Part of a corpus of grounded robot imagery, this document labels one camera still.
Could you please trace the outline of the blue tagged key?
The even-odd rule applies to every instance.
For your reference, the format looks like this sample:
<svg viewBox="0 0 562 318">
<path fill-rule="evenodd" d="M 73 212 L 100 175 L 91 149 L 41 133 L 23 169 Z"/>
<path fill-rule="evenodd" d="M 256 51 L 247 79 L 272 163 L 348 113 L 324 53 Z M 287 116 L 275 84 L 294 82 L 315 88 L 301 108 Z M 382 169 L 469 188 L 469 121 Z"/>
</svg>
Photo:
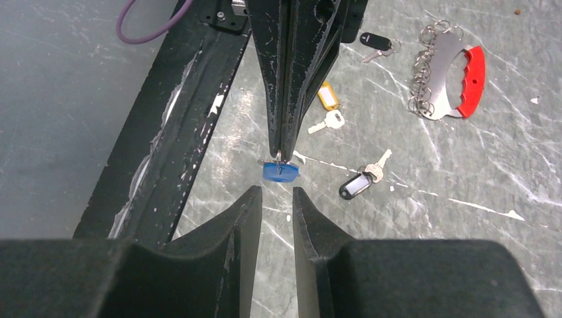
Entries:
<svg viewBox="0 0 562 318">
<path fill-rule="evenodd" d="M 300 169 L 289 161 L 282 160 L 282 153 L 278 151 L 273 160 L 257 160 L 262 166 L 262 178 L 277 183 L 294 182 L 300 176 Z"/>
</svg>

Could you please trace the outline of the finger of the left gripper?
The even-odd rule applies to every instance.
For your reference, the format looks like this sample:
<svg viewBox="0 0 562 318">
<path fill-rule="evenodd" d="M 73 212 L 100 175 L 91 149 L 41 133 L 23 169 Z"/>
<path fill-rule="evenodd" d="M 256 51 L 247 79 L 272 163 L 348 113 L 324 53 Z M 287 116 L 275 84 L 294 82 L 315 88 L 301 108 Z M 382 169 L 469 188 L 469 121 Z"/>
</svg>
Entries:
<svg viewBox="0 0 562 318">
<path fill-rule="evenodd" d="M 300 127 L 338 53 L 348 1 L 290 1 L 280 157 L 290 160 Z"/>
<path fill-rule="evenodd" d="M 268 142 L 271 152 L 291 149 L 289 133 L 289 38 L 291 1 L 246 1 L 266 94 Z"/>
</svg>

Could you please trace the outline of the yellow tagged key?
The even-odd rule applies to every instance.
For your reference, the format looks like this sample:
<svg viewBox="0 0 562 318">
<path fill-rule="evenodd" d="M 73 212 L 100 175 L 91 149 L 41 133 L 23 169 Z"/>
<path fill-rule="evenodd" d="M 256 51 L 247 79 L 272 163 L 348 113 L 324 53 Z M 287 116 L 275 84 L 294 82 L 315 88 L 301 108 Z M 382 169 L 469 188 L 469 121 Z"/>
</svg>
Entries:
<svg viewBox="0 0 562 318">
<path fill-rule="evenodd" d="M 327 81 L 322 83 L 317 96 L 326 110 L 326 114 L 324 120 L 308 129 L 308 134 L 313 134 L 326 128 L 340 129 L 345 124 L 343 114 L 339 110 L 341 104 L 332 86 Z"/>
</svg>

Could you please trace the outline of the red handled metal keyring holder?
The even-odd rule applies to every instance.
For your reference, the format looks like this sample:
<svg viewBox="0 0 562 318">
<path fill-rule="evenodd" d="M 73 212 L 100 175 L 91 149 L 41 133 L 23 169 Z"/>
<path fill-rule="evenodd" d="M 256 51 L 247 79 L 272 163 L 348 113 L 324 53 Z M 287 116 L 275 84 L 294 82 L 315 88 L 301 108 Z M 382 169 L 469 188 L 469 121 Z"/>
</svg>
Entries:
<svg viewBox="0 0 562 318">
<path fill-rule="evenodd" d="M 418 40 L 425 47 L 412 66 L 408 109 L 432 121 L 444 117 L 468 119 L 477 110 L 486 83 L 486 58 L 481 46 L 463 42 L 464 32 L 440 19 L 426 25 Z M 460 103 L 451 104 L 447 94 L 447 74 L 455 59 L 466 59 L 461 81 Z"/>
</svg>

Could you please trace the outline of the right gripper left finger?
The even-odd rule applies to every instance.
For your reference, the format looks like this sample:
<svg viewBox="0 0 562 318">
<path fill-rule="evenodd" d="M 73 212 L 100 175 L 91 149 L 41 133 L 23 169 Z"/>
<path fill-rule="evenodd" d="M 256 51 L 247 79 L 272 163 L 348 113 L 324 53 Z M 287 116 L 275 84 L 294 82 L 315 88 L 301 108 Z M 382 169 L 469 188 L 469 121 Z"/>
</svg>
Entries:
<svg viewBox="0 0 562 318">
<path fill-rule="evenodd" d="M 262 190 L 159 249 L 128 239 L 2 240 L 2 317 L 248 317 Z"/>
</svg>

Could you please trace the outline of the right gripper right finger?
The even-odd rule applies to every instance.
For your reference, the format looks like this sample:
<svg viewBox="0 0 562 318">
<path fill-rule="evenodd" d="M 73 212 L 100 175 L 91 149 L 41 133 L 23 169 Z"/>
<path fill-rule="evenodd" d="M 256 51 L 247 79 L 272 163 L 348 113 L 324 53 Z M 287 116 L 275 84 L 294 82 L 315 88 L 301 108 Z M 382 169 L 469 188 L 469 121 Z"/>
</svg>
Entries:
<svg viewBox="0 0 562 318">
<path fill-rule="evenodd" d="M 293 189 L 300 317 L 543 317 L 512 254 L 491 240 L 352 237 Z"/>
</svg>

